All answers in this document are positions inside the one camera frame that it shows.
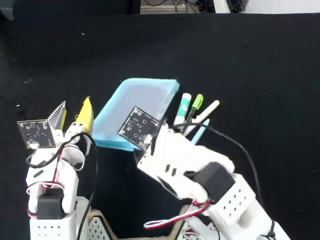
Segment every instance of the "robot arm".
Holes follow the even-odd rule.
[[[201,204],[211,200],[212,204],[202,214],[217,225],[225,239],[256,240],[274,231],[277,240],[289,240],[278,223],[273,228],[274,222],[256,200],[256,194],[243,176],[234,173],[235,166],[228,157],[191,144],[166,124],[159,127],[158,134],[152,128],[149,128],[150,134],[145,134],[147,125],[148,115],[134,108],[119,131],[120,135],[144,150],[137,167],[178,199],[188,198]],[[204,239],[214,239],[203,226],[199,226],[197,218],[190,217],[186,221]],[[161,225],[159,221],[154,222],[148,228]]]
[[[49,119],[18,122],[27,148],[34,149],[27,158],[30,167],[26,177],[31,240],[88,237],[86,208],[90,202],[77,196],[77,171],[84,167],[91,147],[87,136],[93,128],[89,98],[64,135],[65,115],[63,102]]]

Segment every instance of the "circuit board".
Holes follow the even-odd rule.
[[[118,134],[146,151],[153,135],[157,132],[159,121],[135,106],[122,124]]]
[[[27,149],[55,148],[55,140],[47,119],[17,121],[20,133]]]

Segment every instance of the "pen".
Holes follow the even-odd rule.
[[[184,93],[182,94],[181,102],[178,108],[178,112],[176,113],[173,125],[183,124],[185,122],[185,116],[188,112],[188,108],[191,101],[191,94]]]
[[[192,123],[201,123],[205,118],[209,116],[210,113],[212,113],[219,106],[219,104],[220,102],[218,100],[215,100],[203,112],[196,116],[195,119],[192,119]],[[196,126],[188,126],[183,135],[186,137],[195,127]]]
[[[191,123],[193,116],[195,115],[196,111],[199,110],[203,102],[204,102],[204,96],[202,94],[198,94],[192,104],[188,117],[185,120],[187,124]],[[184,126],[180,132],[183,134],[186,131],[186,129],[187,127]]]
[[[209,123],[210,123],[209,118],[203,122],[203,124],[206,126],[208,126]],[[206,128],[204,126],[200,127],[199,130],[194,135],[194,137],[192,138],[191,143],[196,145],[197,142],[199,141],[199,139],[201,138],[202,134],[204,134],[205,130],[206,130]]]

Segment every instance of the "black table surface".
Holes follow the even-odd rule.
[[[179,94],[219,99],[218,130],[251,153],[266,211],[293,240],[320,238],[319,14],[127,15],[0,23],[0,226],[2,239],[28,239],[29,153],[16,120],[43,119],[67,100],[67,123],[91,96],[97,115],[127,78],[177,79]],[[255,189],[245,156],[205,132],[200,140],[229,156]],[[99,148],[92,203],[120,237],[167,235],[143,223],[179,212],[178,201],[136,169],[130,152]],[[80,173],[89,197],[94,161]]]

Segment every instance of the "yellow object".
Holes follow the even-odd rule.
[[[62,115],[62,120],[61,120],[60,129],[63,129],[63,128],[64,128],[65,120],[66,120],[66,115],[67,115],[67,109],[64,109],[62,114],[63,114],[63,115]]]
[[[90,102],[90,98],[87,97],[83,102],[83,107],[76,119],[76,123],[83,123],[84,131],[88,133],[90,131],[91,124],[93,120],[93,110]]]

